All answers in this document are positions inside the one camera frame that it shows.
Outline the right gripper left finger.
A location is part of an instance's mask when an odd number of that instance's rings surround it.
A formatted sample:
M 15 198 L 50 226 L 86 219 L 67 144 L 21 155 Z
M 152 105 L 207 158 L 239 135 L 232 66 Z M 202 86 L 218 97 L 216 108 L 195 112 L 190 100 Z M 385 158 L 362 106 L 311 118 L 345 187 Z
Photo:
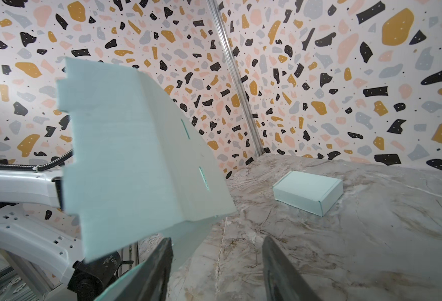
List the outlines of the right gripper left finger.
M 172 242 L 164 238 L 143 264 L 123 275 L 96 299 L 165 300 L 172 262 Z

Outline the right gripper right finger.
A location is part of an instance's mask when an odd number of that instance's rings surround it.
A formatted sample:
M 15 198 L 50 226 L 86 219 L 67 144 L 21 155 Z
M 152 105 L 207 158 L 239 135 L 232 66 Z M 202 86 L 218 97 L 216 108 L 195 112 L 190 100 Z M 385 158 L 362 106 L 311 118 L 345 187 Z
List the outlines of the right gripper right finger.
M 264 238 L 262 259 L 267 300 L 321 300 L 271 237 Z

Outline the mint paper box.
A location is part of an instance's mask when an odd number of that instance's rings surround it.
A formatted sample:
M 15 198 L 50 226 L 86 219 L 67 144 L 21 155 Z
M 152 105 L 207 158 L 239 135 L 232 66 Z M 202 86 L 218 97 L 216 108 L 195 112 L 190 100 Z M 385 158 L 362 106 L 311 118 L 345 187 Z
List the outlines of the mint paper box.
M 146 73 L 65 63 L 58 107 L 70 116 L 74 160 L 62 193 L 65 213 L 80 220 L 85 259 L 161 234 L 172 240 L 178 270 L 236 212 L 213 151 Z
M 290 171 L 273 187 L 274 199 L 323 217 L 344 193 L 341 179 Z

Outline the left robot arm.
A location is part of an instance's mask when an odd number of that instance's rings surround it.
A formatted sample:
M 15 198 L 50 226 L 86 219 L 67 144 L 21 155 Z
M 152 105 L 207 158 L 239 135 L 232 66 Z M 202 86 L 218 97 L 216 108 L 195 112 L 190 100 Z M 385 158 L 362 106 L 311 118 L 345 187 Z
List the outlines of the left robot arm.
M 94 300 L 138 262 L 127 247 L 87 262 L 80 238 L 35 216 L 25 205 L 62 209 L 62 170 L 7 166 L 0 161 L 0 252 L 38 300 L 60 297 Z

